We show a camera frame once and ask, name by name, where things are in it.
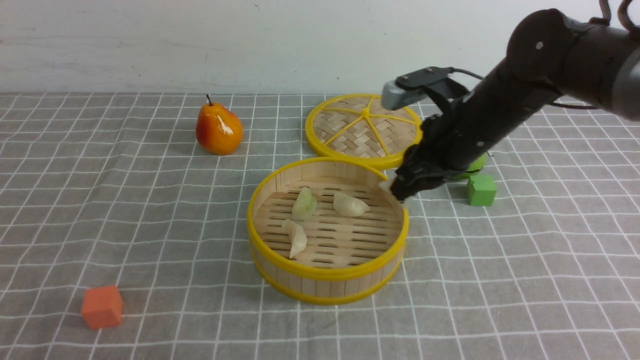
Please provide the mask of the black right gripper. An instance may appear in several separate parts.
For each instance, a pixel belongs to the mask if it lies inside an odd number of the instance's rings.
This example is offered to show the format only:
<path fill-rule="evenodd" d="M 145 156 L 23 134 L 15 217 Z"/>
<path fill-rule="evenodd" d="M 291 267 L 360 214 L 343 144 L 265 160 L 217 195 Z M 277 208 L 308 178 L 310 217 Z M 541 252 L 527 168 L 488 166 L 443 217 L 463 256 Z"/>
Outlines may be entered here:
<path fill-rule="evenodd" d="M 464 173 L 479 157 L 541 109 L 539 83 L 519 79 L 500 62 L 451 111 L 424 119 L 422 139 L 407 148 L 390 192 L 404 203 Z"/>

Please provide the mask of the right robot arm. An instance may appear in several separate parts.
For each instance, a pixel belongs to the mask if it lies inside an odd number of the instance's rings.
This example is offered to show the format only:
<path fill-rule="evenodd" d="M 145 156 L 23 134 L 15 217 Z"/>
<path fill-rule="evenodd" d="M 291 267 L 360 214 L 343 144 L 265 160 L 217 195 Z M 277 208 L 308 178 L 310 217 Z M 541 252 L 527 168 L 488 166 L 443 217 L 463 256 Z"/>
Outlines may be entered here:
<path fill-rule="evenodd" d="M 424 119 L 422 139 L 405 150 L 389 191 L 398 201 L 435 189 L 466 173 L 473 162 L 543 107 L 562 96 L 638 121 L 639 27 L 630 1 L 621 2 L 622 28 L 610 26 L 611 9 L 580 23 L 560 10 L 524 18 L 510 36 L 503 60 L 471 90 L 450 78 L 454 67 L 430 66 L 396 77 L 381 104 L 399 110 L 429 98 L 440 110 Z"/>

